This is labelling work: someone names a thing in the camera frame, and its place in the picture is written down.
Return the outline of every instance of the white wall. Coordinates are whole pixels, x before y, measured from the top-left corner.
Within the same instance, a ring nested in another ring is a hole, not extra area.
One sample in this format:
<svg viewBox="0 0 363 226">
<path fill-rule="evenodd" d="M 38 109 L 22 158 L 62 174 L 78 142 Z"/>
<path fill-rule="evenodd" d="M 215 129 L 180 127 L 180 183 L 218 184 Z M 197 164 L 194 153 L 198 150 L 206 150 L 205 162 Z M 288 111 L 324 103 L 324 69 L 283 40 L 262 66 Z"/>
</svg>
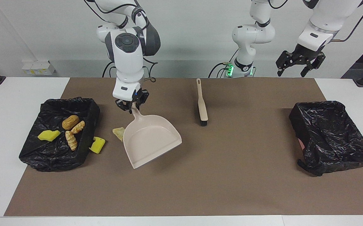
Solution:
<svg viewBox="0 0 363 226">
<path fill-rule="evenodd" d="M 279 5 L 284 0 L 276 0 Z M 159 60 L 157 77 L 205 77 L 211 66 L 227 61 L 236 50 L 232 30 L 253 23 L 249 0 L 139 0 L 157 28 L 162 47 L 152 60 Z M 95 29 L 101 21 L 83 0 L 0 0 L 0 9 L 39 60 L 51 60 L 59 76 L 99 76 L 108 62 L 104 44 Z M 276 76 L 275 61 L 283 50 L 292 51 L 312 10 L 301 0 L 289 0 L 273 10 L 276 38 L 256 45 L 256 76 Z M 345 38 L 363 13 L 360 7 L 346 22 L 337 38 Z M 363 53 L 363 22 L 350 40 L 331 43 L 325 49 L 323 66 L 308 77 L 340 78 Z M 29 59 L 0 22 L 0 73 L 23 76 L 21 61 Z M 302 67 L 286 70 L 284 76 L 299 77 Z"/>
</svg>

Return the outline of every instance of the white table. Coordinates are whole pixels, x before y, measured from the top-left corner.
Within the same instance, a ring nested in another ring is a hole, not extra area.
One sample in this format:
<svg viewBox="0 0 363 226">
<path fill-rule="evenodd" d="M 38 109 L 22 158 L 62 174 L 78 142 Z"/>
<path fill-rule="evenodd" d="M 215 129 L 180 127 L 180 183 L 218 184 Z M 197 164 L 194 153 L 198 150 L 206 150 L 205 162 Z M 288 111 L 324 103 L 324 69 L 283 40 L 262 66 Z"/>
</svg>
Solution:
<svg viewBox="0 0 363 226">
<path fill-rule="evenodd" d="M 0 85 L 0 225 L 363 226 L 363 216 L 3 217 L 26 168 L 18 154 L 40 104 L 47 99 L 59 99 L 68 81 L 69 78 L 7 78 Z M 346 105 L 349 116 L 363 134 L 363 88 L 352 80 L 316 79 L 316 82 L 327 100 Z"/>
</svg>

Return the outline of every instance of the beige dustpan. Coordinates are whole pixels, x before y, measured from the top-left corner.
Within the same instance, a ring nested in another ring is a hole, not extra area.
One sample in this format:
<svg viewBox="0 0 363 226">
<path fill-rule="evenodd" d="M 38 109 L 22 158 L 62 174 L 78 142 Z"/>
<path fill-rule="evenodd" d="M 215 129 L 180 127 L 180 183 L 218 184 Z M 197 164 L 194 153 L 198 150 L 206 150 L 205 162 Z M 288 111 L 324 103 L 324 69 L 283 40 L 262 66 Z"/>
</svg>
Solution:
<svg viewBox="0 0 363 226">
<path fill-rule="evenodd" d="M 181 144 L 181 136 L 164 117 L 143 116 L 132 105 L 135 118 L 124 131 L 124 148 L 134 169 Z"/>
</svg>

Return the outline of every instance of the green light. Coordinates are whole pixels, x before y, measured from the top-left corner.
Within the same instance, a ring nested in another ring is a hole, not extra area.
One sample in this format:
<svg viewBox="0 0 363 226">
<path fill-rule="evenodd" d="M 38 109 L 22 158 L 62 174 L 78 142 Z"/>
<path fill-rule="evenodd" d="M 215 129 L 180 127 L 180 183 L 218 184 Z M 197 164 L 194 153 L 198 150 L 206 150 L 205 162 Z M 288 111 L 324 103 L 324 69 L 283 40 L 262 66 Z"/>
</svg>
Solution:
<svg viewBox="0 0 363 226">
<path fill-rule="evenodd" d="M 233 69 L 234 69 L 234 66 L 233 66 L 231 63 L 229 63 L 229 64 L 227 65 L 227 76 L 228 76 L 228 77 L 231 77 L 231 76 L 232 76 L 232 74 L 233 74 Z"/>
<path fill-rule="evenodd" d="M 256 67 L 252 67 L 250 71 L 250 77 L 253 77 L 256 72 Z"/>
</svg>

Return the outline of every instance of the yellow sponge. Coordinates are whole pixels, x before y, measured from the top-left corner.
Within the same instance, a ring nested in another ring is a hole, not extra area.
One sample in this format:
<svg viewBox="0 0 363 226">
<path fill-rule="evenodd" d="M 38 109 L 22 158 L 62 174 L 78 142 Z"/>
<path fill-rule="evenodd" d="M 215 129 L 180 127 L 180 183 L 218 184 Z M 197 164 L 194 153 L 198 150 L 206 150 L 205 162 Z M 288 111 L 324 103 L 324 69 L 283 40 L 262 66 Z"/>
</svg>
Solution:
<svg viewBox="0 0 363 226">
<path fill-rule="evenodd" d="M 94 143 L 92 143 L 92 147 L 89 149 L 95 153 L 100 153 L 106 141 L 99 137 L 93 137 Z"/>
<path fill-rule="evenodd" d="M 47 140 L 49 142 L 52 142 L 56 137 L 60 135 L 60 131 L 52 131 L 52 130 L 45 130 L 41 134 L 39 134 L 38 138 L 39 140 Z"/>
</svg>

